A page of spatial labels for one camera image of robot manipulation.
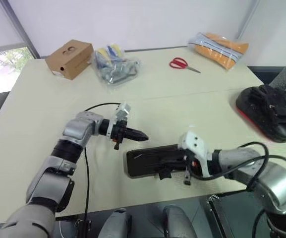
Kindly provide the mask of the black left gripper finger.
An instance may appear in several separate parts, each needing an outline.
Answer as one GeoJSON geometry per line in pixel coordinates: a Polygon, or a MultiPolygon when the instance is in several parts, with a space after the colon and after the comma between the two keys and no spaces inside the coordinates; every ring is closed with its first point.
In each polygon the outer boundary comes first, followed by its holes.
{"type": "Polygon", "coordinates": [[[140,130],[128,128],[127,137],[148,137],[148,136],[140,130]]]}
{"type": "Polygon", "coordinates": [[[127,139],[133,140],[133,141],[147,141],[149,140],[149,137],[147,135],[128,135],[127,139]]]}

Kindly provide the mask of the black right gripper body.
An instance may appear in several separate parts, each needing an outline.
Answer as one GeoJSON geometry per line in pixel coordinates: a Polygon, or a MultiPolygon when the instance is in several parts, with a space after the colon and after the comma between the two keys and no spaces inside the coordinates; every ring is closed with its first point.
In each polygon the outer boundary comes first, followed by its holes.
{"type": "Polygon", "coordinates": [[[183,184],[184,185],[191,185],[191,178],[194,176],[192,171],[192,162],[194,161],[194,154],[187,153],[183,156],[184,164],[185,164],[185,173],[183,184]]]}

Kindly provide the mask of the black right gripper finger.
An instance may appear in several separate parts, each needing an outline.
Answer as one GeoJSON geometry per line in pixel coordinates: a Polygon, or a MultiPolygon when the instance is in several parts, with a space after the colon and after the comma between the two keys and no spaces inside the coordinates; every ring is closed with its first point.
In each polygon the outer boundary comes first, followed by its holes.
{"type": "Polygon", "coordinates": [[[160,164],[184,164],[183,157],[176,157],[176,156],[158,157],[158,162],[160,164]]]}
{"type": "Polygon", "coordinates": [[[171,173],[173,171],[183,171],[185,170],[184,165],[163,165],[159,167],[159,179],[171,179],[171,173]]]}

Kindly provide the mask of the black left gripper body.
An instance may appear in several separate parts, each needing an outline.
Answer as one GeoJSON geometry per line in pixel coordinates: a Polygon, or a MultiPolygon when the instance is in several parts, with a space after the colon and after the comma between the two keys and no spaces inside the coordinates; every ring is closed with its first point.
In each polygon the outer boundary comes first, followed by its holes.
{"type": "Polygon", "coordinates": [[[115,142],[114,149],[119,150],[119,145],[122,143],[124,134],[126,133],[127,121],[118,120],[112,127],[112,141],[115,142]]]}

